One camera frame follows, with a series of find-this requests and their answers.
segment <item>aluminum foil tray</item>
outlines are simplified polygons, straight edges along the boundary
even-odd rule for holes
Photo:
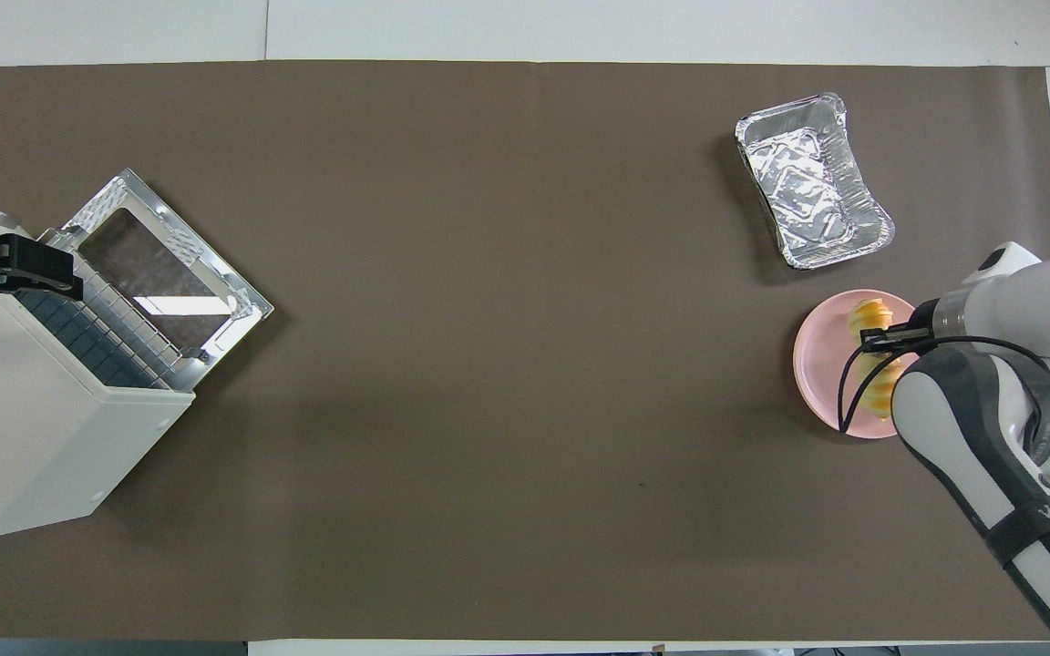
[[[793,269],[863,256],[894,239],[894,220],[861,179],[845,118],[841,98],[824,92],[736,124],[742,160]]]

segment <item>pink plate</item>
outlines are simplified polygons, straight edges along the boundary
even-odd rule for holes
[[[800,396],[810,410],[833,428],[837,428],[837,382],[845,368],[846,358],[854,353],[854,348],[858,348],[857,341],[849,334],[849,312],[867,299],[882,299],[894,311],[894,323],[905,321],[914,312],[911,304],[886,292],[841,292],[830,296],[808,313],[792,347],[792,373],[796,375]],[[916,355],[909,354],[902,357],[902,362],[909,365],[916,358]],[[858,382],[850,373],[845,382],[845,406],[854,399]],[[878,419],[859,408],[849,424],[849,435],[876,440],[892,437],[897,432],[894,431],[894,421]]]

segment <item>brown mat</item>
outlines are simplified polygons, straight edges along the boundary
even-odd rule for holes
[[[732,130],[824,90],[897,238],[795,273]],[[124,167],[279,311],[92,517],[0,538],[0,636],[1047,638],[789,361],[831,294],[1050,257],[1043,70],[0,69],[0,209]]]

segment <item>black strap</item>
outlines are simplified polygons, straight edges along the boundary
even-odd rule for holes
[[[1005,568],[1013,557],[1047,533],[1050,533],[1050,495],[1032,499],[1012,510],[1011,514],[991,527],[984,539],[987,541],[987,549]]]

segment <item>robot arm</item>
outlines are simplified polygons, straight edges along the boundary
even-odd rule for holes
[[[925,350],[894,392],[892,417],[1050,628],[1050,261],[1004,245],[891,332],[1006,340]]]

